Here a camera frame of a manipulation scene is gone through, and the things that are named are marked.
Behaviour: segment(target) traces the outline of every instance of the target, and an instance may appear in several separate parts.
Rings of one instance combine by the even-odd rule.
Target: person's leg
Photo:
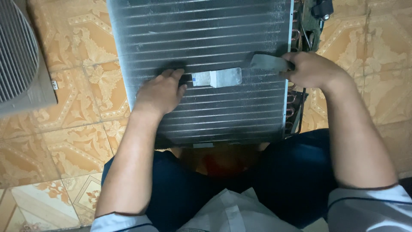
[[[329,193],[337,188],[329,130],[314,130],[270,144],[250,173],[262,204],[280,219],[306,227],[327,213]]]
[[[102,185],[111,162],[105,164]],[[171,152],[155,151],[146,215],[159,231],[176,231],[222,190],[211,178],[182,166]]]

